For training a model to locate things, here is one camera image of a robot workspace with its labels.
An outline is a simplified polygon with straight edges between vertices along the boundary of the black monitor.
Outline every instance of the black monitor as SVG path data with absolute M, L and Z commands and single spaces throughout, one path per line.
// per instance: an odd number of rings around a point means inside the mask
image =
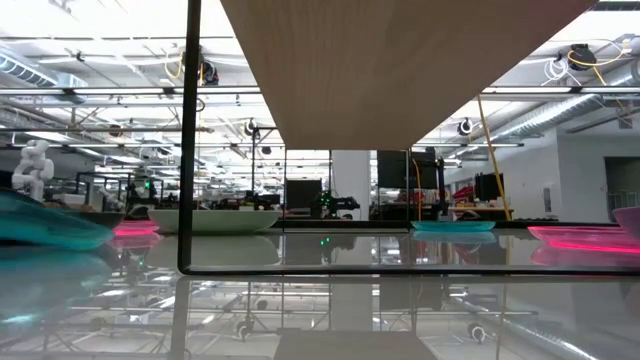
M 271 205 L 280 205 L 280 195 L 278 194 L 263 194 L 260 197 L 269 202 Z
M 322 192 L 322 180 L 287 180 L 285 182 L 287 209 L 310 208 Z
M 427 149 L 426 152 L 412 152 L 411 157 L 416 161 L 420 169 L 420 188 L 437 189 L 437 168 L 435 165 L 435 151 Z M 407 159 L 405 151 L 378 151 L 378 187 L 404 189 L 407 186 Z M 416 168 L 409 164 L 409 174 L 413 189 L 418 188 Z

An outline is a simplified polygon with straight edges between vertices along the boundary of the glass table surface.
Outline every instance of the glass table surface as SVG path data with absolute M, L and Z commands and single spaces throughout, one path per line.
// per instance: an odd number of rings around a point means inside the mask
M 526 230 L 196 237 L 215 266 L 634 266 Z M 2 359 L 637 359 L 640 282 L 624 276 L 215 276 L 175 270 L 177 240 L 94 252 L 3 247 Z

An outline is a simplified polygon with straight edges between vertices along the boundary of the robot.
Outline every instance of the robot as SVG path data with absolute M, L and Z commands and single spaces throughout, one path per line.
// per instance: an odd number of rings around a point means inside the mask
M 44 181 L 53 178 L 53 161 L 45 157 L 49 143 L 45 140 L 30 140 L 27 146 L 20 151 L 22 159 L 13 172 L 11 185 L 16 191 L 24 191 L 28 186 L 30 197 L 42 202 L 44 193 Z M 33 168 L 29 175 L 23 174 L 27 169 Z
M 107 189 L 103 187 L 99 188 L 98 192 L 102 194 L 102 196 L 104 196 L 107 203 L 111 204 L 116 211 L 124 210 L 125 205 L 122 201 L 120 201 L 120 199 L 118 199 L 118 196 L 116 194 L 110 194 Z

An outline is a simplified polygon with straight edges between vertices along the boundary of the white humanoid robot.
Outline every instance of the white humanoid robot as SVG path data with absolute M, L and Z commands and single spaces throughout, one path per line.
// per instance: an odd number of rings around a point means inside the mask
M 30 196 L 36 201 L 42 201 L 44 181 L 53 178 L 53 161 L 45 157 L 49 143 L 44 140 L 30 140 L 20 152 L 22 159 L 13 172 L 11 183 L 14 190 L 23 191 L 29 186 Z M 33 168 L 29 175 L 23 174 Z

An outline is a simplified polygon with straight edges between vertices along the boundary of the yellow cable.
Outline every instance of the yellow cable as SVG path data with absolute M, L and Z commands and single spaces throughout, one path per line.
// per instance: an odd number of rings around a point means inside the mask
M 504 208 L 504 215 L 507 217 L 507 221 L 511 221 L 511 212 L 509 212 L 509 206 L 507 205 L 507 198 L 504 194 L 504 187 L 502 186 L 502 180 L 500 180 L 500 170 L 498 170 L 498 162 L 496 161 L 496 154 L 493 152 L 493 145 L 491 144 L 491 135 L 489 134 L 489 127 L 487 126 L 487 120 L 484 117 L 484 111 L 482 110 L 482 99 L 478 95 L 478 107 L 480 108 L 480 119 L 482 120 L 482 128 L 484 129 L 484 136 L 487 138 L 487 146 L 489 146 L 489 153 L 491 154 L 491 161 L 493 162 L 493 171 L 496 175 L 496 181 L 498 182 L 498 190 L 502 197 L 502 207 Z
M 165 62 L 164 63 L 164 71 L 167 73 L 167 75 L 169 75 L 169 77 L 173 78 L 173 79 L 177 79 L 180 77 L 180 74 L 182 74 L 182 55 L 184 55 L 184 51 L 180 52 L 180 61 L 178 64 L 178 73 L 177 74 L 173 74 L 171 73 L 171 71 L 169 71 L 169 63 Z
M 567 54 L 567 58 L 569 58 L 569 60 L 573 61 L 574 63 L 578 64 L 578 65 L 582 65 L 582 66 L 604 66 L 604 65 L 609 65 L 615 61 L 620 60 L 620 58 L 622 57 L 622 55 L 624 55 L 624 47 L 627 46 L 626 43 L 622 43 L 622 48 L 620 49 L 620 54 L 618 54 L 618 56 L 616 56 L 615 58 L 609 60 L 609 61 L 605 61 L 603 63 L 585 63 L 582 61 L 578 61 L 574 58 L 571 57 L 571 54 L 573 54 L 575 51 L 571 50 L 569 51 L 569 53 Z
M 418 221 L 422 221 L 422 186 L 420 186 L 420 168 L 415 159 L 411 159 L 413 165 L 416 167 L 416 179 L 418 179 Z
M 596 75 L 598 75 L 598 79 L 600 79 L 600 82 L 602 83 L 602 86 L 607 86 L 607 82 L 604 81 L 604 78 L 602 77 L 602 74 L 600 74 L 600 71 L 598 70 L 598 68 L 594 66 L 593 67 L 593 71 L 595 71 Z M 629 119 L 631 119 L 631 114 L 629 113 L 629 111 L 627 111 L 627 109 L 624 107 L 624 105 L 622 105 L 622 102 L 620 102 L 620 100 L 618 100 L 617 97 L 616 97 L 616 102 L 620 106 L 620 110 L 626 112 L 627 116 L 629 116 Z

